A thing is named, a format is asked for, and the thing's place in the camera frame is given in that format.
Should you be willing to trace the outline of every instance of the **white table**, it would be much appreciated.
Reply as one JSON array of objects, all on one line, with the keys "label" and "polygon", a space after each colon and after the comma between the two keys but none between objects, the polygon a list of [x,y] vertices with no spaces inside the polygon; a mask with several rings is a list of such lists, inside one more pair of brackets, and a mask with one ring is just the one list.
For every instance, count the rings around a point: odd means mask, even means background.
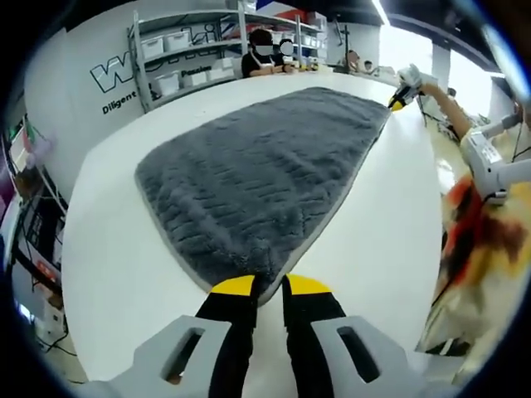
[{"label": "white table", "polygon": [[[154,147],[249,104],[323,86],[383,104],[389,85],[340,74],[238,80],[197,92],[134,121],[85,159],[66,218],[62,285],[79,359],[108,380],[134,349],[206,294],[176,264],[134,182]],[[428,134],[416,106],[393,115],[351,192],[294,273],[326,283],[347,314],[364,316],[412,350],[430,309],[441,252],[441,205]],[[281,292],[259,310],[245,397],[292,398]]]}]

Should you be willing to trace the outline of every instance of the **black shirt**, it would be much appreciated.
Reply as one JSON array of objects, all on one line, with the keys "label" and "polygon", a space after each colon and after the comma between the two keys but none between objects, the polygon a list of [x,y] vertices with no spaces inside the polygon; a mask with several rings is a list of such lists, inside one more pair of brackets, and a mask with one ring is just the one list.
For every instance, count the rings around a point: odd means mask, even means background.
[{"label": "black shirt", "polygon": [[[270,64],[273,62],[275,66],[284,65],[282,54],[275,54],[269,57],[254,53],[254,56],[261,64]],[[249,77],[254,70],[260,70],[260,65],[256,63],[251,54],[247,53],[241,58],[241,73],[243,77]]]}]

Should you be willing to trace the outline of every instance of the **ceiling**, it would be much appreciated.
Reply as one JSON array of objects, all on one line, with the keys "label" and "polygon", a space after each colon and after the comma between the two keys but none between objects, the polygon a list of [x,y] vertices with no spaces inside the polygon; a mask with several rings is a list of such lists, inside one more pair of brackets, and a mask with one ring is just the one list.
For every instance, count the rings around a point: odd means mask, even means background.
[{"label": "ceiling", "polygon": [[[129,0],[63,0],[74,3],[62,25],[70,30],[83,21]],[[330,21],[381,25],[371,0],[277,0]],[[451,0],[380,0],[391,24],[430,37],[438,46],[453,48],[485,70],[496,71],[494,57],[478,29],[463,18]],[[504,82],[497,81],[502,89]]]}]

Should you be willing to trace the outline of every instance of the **gray towel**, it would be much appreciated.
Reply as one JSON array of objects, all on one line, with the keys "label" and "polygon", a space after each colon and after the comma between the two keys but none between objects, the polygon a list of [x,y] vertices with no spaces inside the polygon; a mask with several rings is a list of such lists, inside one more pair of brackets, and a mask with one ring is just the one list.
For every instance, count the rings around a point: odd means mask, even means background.
[{"label": "gray towel", "polygon": [[263,303],[341,205],[389,113],[333,90],[297,91],[160,145],[137,183],[196,283],[208,291],[257,274]]}]

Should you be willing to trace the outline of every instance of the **colorful fabric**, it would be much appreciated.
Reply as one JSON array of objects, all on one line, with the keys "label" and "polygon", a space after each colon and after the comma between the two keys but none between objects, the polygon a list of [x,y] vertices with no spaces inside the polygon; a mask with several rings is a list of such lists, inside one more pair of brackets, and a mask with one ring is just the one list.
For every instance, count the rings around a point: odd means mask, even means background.
[{"label": "colorful fabric", "polygon": [[471,175],[443,198],[445,241],[433,306],[419,343],[473,346],[501,336],[528,281],[531,183],[513,185],[503,206],[485,204]]}]

